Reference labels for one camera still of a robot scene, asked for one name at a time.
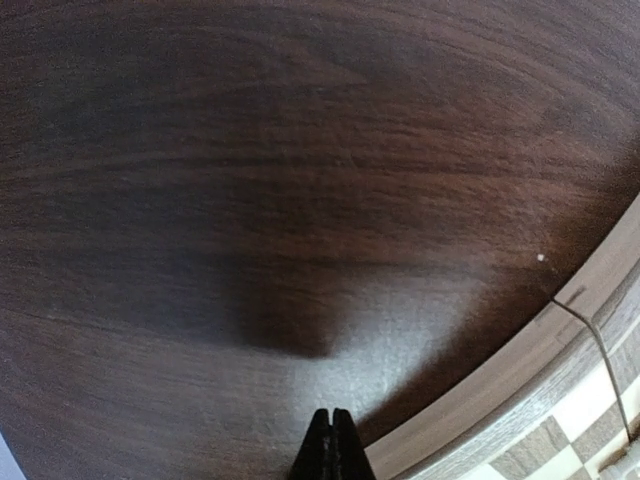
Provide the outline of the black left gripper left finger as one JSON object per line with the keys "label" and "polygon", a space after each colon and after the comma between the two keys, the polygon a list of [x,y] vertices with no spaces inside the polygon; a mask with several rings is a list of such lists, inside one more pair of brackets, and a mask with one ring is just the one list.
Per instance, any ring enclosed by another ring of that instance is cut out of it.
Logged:
{"label": "black left gripper left finger", "polygon": [[290,480],[331,478],[331,425],[327,409],[318,409],[309,424],[289,473]]}

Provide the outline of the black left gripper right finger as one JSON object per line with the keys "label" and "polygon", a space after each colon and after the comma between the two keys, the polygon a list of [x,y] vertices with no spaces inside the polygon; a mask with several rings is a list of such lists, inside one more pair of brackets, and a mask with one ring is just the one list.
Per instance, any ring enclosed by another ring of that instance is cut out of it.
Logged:
{"label": "black left gripper right finger", "polygon": [[336,408],[332,421],[332,478],[375,480],[375,474],[349,411]]}

